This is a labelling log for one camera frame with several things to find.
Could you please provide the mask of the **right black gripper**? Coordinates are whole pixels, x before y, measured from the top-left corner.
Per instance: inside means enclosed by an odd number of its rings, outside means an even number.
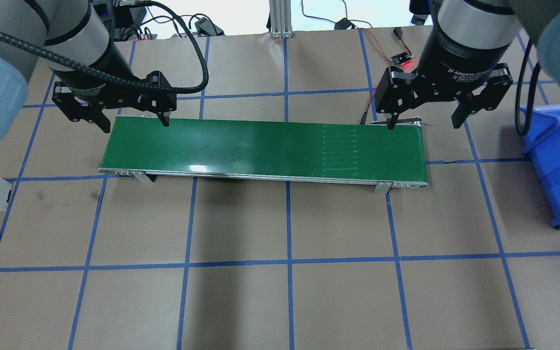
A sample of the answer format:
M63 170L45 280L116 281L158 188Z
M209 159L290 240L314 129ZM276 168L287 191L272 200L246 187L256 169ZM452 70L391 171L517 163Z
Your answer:
M451 121L459 129L470 115L496 109L509 91L513 78L501 62L508 48L476 49L449 37L429 37L416 68L385 69L375 91L375 109L389 114L387 128L395 129L399 115L409 109L456 101Z

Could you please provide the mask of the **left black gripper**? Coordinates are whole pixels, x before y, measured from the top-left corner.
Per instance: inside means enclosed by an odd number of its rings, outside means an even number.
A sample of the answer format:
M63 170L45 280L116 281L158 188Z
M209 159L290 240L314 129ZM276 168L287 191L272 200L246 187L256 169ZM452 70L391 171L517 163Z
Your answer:
M144 78L137 78L116 46L109 46L92 68L125 80L149 86L170 88L160 71L151 71ZM86 120L95 124L103 133L111 131L111 121L103 109L135 108L157 115L162 126L170 125L171 112L177 109L176 93L148 91L123 87L90 77L79 71L54 71L60 79L53 87L52 101L72 122Z

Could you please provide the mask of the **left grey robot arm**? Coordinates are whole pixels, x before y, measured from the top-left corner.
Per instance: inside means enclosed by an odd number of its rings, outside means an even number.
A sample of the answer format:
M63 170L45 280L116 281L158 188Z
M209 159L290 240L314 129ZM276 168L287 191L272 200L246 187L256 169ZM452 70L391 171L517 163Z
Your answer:
M133 74L89 0L0 0L0 140L26 102L38 58L58 78L52 101L73 123L109 133L104 109L135 108L167 127L177 108L160 71Z

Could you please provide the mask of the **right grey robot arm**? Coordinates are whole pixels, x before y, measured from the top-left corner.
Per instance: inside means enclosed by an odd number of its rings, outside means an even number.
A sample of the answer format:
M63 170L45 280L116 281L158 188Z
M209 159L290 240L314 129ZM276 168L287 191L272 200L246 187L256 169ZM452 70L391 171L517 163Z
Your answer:
M387 67L375 91L389 129L426 103L457 101L456 129L496 109L513 82L501 58L521 30L536 49L532 81L544 71L560 86L560 0L412 0L410 11L431 16L433 29L418 66L411 73Z

